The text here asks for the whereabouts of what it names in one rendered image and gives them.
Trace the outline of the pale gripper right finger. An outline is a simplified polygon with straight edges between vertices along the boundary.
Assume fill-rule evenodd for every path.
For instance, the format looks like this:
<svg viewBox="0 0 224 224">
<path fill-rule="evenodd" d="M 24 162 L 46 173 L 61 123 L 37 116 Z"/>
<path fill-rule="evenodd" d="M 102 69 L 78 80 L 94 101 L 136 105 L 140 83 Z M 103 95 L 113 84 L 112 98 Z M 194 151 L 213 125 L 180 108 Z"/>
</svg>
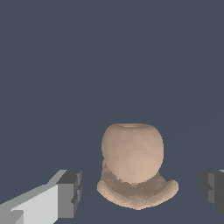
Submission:
<svg viewBox="0 0 224 224">
<path fill-rule="evenodd" d="M 224 214 L 224 170 L 202 171 L 200 178 L 203 196 Z"/>
</svg>

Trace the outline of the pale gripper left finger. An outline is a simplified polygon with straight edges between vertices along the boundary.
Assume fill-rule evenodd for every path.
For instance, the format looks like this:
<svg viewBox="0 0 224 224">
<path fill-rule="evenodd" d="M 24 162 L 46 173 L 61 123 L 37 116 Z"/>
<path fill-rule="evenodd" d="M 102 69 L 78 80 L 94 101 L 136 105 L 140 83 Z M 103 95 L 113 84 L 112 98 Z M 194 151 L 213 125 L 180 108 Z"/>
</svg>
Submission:
<svg viewBox="0 0 224 224">
<path fill-rule="evenodd" d="M 0 224 L 54 224 L 73 218 L 82 195 L 82 171 L 59 170 L 45 185 L 0 205 Z"/>
</svg>

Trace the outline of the beige round object with base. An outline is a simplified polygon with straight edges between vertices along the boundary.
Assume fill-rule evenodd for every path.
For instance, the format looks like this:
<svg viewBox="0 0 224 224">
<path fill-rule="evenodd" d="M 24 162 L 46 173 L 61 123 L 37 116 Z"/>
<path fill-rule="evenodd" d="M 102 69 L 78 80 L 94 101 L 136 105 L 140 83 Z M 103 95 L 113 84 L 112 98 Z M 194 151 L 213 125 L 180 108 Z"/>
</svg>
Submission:
<svg viewBox="0 0 224 224">
<path fill-rule="evenodd" d="M 175 180 L 159 173 L 164 143 L 159 131 L 148 124 L 116 123 L 102 138 L 101 180 L 97 191 L 108 201 L 142 210 L 171 199 L 179 190 Z"/>
</svg>

